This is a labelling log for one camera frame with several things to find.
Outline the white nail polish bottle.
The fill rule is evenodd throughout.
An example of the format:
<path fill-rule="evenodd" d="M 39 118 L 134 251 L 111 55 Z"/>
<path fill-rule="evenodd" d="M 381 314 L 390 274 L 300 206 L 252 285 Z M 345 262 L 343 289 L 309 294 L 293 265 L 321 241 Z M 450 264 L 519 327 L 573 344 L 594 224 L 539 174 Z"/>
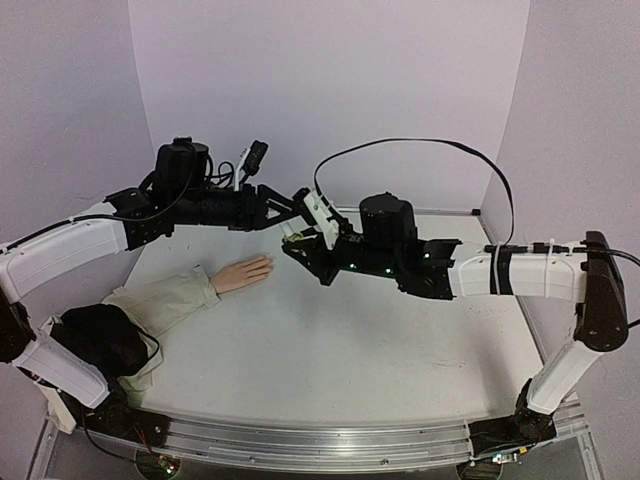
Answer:
<path fill-rule="evenodd" d="M 284 244 L 292 244 L 292 243 L 296 243 L 299 241 L 302 241 L 304 239 L 304 236 L 300 233 L 294 233 L 288 236 L 284 236 L 282 239 L 282 242 Z"/>

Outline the beige sleeve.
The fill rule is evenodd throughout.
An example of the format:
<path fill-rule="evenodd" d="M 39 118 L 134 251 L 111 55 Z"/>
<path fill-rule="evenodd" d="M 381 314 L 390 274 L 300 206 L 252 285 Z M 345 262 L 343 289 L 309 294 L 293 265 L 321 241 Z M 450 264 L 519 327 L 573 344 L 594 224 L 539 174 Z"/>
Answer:
<path fill-rule="evenodd" d="M 153 385 L 153 372 L 163 363 L 160 337 L 194 312 L 220 303 L 220 295 L 212 289 L 210 278 L 203 268 L 197 266 L 146 285 L 120 287 L 98 303 L 122 309 L 141 329 L 148 346 L 149 361 L 137 374 L 115 377 L 132 404 L 142 402 Z M 62 315 L 50 317 L 44 331 L 50 334 L 54 322 Z"/>

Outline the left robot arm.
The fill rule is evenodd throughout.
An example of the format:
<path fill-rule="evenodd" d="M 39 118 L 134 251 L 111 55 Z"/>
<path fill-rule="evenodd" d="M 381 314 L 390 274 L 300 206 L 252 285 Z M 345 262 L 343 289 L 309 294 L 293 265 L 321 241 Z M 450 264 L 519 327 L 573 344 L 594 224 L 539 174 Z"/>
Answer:
<path fill-rule="evenodd" d="M 189 137 L 160 147 L 155 169 L 140 186 L 111 194 L 75 217 L 59 221 L 1 247 L 1 360 L 59 388 L 94 412 L 116 437 L 131 433 L 133 411 L 108 397 L 98 368 L 45 333 L 31 328 L 22 299 L 43 284 L 84 264 L 133 251 L 178 225 L 226 227 L 252 232 L 299 214 L 294 202 L 266 185 L 253 186 L 267 144 L 254 141 L 241 157 L 234 180 L 216 186 L 206 145 Z"/>

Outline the aluminium back table rail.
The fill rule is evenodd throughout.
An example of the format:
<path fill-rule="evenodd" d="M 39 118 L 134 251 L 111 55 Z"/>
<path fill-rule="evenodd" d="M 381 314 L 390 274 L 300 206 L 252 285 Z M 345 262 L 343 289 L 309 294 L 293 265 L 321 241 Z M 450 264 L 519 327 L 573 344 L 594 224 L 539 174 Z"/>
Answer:
<path fill-rule="evenodd" d="M 358 206 L 337 206 L 334 205 L 330 207 L 331 210 L 338 212 L 340 215 L 347 215 L 350 213 L 359 213 L 360 208 Z M 438 208 L 422 208 L 412 206 L 413 213 L 415 215 L 426 215 L 426 216 L 480 216 L 480 209 L 438 209 Z M 305 206 L 299 207 L 296 205 L 293 206 L 270 206 L 268 211 L 274 211 L 278 213 L 300 213 L 300 212 L 311 212 L 312 209 L 309 209 Z"/>

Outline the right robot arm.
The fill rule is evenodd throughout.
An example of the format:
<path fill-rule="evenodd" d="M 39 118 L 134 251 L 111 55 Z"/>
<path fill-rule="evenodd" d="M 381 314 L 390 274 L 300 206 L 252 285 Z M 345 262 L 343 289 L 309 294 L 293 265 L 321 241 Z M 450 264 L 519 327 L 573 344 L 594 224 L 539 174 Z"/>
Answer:
<path fill-rule="evenodd" d="M 575 328 L 523 388 L 520 417 L 551 416 L 595 361 L 628 339 L 617 254 L 597 231 L 571 244 L 471 247 L 459 239 L 419 239 L 412 205 L 390 193 L 360 203 L 360 231 L 314 191 L 301 190 L 296 208 L 308 227 L 296 232 L 284 225 L 282 250 L 323 286 L 349 271 L 392 279 L 400 292 L 429 300 L 516 296 L 573 303 Z"/>

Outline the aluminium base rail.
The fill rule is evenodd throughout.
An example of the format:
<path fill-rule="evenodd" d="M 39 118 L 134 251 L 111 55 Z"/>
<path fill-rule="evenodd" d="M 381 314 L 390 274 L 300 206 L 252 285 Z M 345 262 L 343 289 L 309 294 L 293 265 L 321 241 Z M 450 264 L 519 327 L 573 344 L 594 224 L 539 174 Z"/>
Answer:
<path fill-rule="evenodd" d="M 293 427 L 242 424 L 166 416 L 102 407 L 72 411 L 78 429 L 91 438 L 227 467 L 294 473 L 381 473 L 431 467 L 481 464 L 495 467 L 519 461 L 529 452 L 575 439 L 579 471 L 589 479 L 603 476 L 589 427 L 575 395 L 562 402 L 548 422 L 525 435 L 518 417 L 474 422 L 369 427 Z"/>

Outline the mannequin hand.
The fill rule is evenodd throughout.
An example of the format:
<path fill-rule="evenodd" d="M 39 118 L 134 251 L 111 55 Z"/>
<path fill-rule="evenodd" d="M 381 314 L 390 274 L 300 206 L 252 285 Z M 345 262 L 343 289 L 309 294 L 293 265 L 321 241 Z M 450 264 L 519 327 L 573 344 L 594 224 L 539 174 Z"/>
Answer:
<path fill-rule="evenodd" d="M 267 279 L 274 269 L 274 262 L 267 256 L 227 265 L 210 278 L 217 295 L 235 292 Z"/>

